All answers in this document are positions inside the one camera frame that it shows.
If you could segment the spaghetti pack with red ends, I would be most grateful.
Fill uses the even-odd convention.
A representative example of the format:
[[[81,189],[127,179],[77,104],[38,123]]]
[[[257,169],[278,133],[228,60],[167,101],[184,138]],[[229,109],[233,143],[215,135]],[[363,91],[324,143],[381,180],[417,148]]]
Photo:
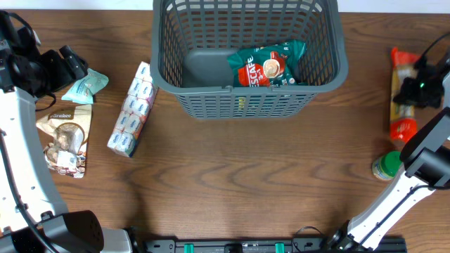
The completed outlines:
[[[417,122],[414,117],[414,107],[400,105],[394,102],[394,97],[400,92],[401,86],[407,77],[415,78],[417,71],[414,63],[419,55],[400,51],[397,47],[391,50],[392,78],[390,101],[390,137],[407,143],[417,132]]]

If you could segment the green Nescafe coffee bag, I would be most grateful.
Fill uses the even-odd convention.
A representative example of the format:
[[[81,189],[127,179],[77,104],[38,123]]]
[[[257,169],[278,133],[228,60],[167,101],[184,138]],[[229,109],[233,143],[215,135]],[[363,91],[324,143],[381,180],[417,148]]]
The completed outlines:
[[[293,70],[307,45],[292,39],[280,44],[244,48],[227,58],[235,87],[296,86]]]

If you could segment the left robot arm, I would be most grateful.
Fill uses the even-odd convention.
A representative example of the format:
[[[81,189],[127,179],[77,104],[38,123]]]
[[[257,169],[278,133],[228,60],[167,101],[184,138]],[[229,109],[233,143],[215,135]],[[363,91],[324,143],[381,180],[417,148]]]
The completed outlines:
[[[69,46],[40,53],[39,45],[18,14],[1,12],[1,251],[133,252],[128,230],[69,212],[53,182],[36,102],[87,76],[88,65]]]

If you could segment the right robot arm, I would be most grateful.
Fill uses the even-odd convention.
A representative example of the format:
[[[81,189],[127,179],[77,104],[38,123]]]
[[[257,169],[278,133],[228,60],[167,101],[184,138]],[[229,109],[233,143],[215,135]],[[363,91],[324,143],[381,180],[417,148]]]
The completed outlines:
[[[379,197],[324,245],[341,251],[373,251],[405,213],[436,190],[449,189],[449,54],[429,65],[425,54],[391,51],[390,136],[405,143],[373,165],[391,179]]]

